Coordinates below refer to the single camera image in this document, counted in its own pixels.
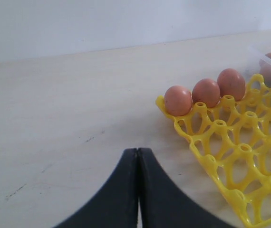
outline yellow egg tray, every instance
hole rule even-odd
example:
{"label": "yellow egg tray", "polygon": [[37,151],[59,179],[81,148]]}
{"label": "yellow egg tray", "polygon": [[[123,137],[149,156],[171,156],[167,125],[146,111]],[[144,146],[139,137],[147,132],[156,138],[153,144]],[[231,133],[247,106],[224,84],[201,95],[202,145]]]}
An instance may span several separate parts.
{"label": "yellow egg tray", "polygon": [[[256,84],[260,84],[259,89],[252,88]],[[271,152],[271,88],[264,84],[262,75],[252,76],[247,83],[245,97],[238,102],[232,96],[225,95],[215,108],[207,108],[204,103],[197,102],[189,114],[177,117],[166,112],[163,96],[157,98],[156,104],[166,117],[173,120],[178,134],[189,142],[191,151],[245,227],[259,228],[271,224],[271,217],[261,217],[262,201],[271,194],[271,171],[265,165],[269,159],[267,153]],[[226,120],[221,119],[222,112],[227,114]],[[195,115],[199,115],[201,122],[196,132],[192,123]],[[241,140],[242,129],[252,130],[247,143]],[[212,155],[213,135],[220,139],[221,148]],[[236,183],[232,167],[239,159],[245,160],[247,172]],[[219,169],[225,172],[225,181],[220,177]],[[254,181],[259,182],[260,187],[246,192],[247,186]],[[250,207],[253,209],[253,218],[248,213]]]}

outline white table surface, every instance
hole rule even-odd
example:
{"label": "white table surface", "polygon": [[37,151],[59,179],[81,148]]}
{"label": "white table surface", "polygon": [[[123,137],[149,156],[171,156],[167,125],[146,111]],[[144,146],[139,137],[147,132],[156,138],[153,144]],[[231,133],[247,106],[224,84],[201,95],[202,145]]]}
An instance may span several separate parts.
{"label": "white table surface", "polygon": [[50,228],[106,181],[123,149],[150,147],[172,180],[242,227],[187,142],[155,105],[227,67],[271,30],[109,51],[0,62],[0,228]]}

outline clear plastic box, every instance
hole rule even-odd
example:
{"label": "clear plastic box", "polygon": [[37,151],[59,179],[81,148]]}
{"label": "clear plastic box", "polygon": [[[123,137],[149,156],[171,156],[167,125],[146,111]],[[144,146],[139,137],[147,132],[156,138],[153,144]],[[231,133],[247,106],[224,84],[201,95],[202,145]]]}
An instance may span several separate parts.
{"label": "clear plastic box", "polygon": [[248,81],[253,74],[260,72],[259,61],[262,59],[266,63],[271,65],[271,59],[266,57],[267,53],[271,52],[271,41],[259,42],[248,47],[249,60],[247,70],[245,72],[246,80]]}

